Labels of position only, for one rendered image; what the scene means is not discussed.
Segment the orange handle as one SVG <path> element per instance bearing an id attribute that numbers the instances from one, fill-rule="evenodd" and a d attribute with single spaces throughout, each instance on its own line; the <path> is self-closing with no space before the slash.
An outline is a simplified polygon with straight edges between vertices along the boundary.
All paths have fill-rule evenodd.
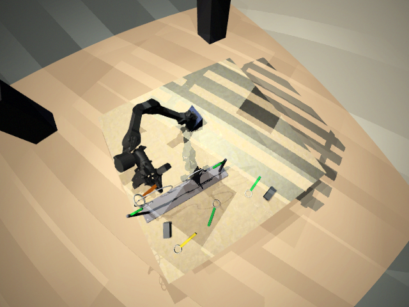
<path id="1" fill-rule="evenodd" d="M 134 197 L 133 197 L 133 202 L 135 203 L 135 205 L 138 206 L 138 207 L 144 207 L 144 206 L 145 206 L 145 202 L 146 202 L 146 201 L 145 201 L 145 198 L 143 198 L 144 205 L 139 206 L 139 205 L 137 205 L 137 203 L 135 202 L 135 196 L 137 195 L 137 196 L 140 196 L 140 197 L 144 197 L 144 196 L 146 196 L 148 193 L 150 193 L 150 192 L 152 192 L 153 190 L 155 190 L 156 188 L 157 188 L 157 185 L 155 184 L 153 187 L 151 187 L 150 189 L 148 189 L 143 195 L 135 194 Z"/>

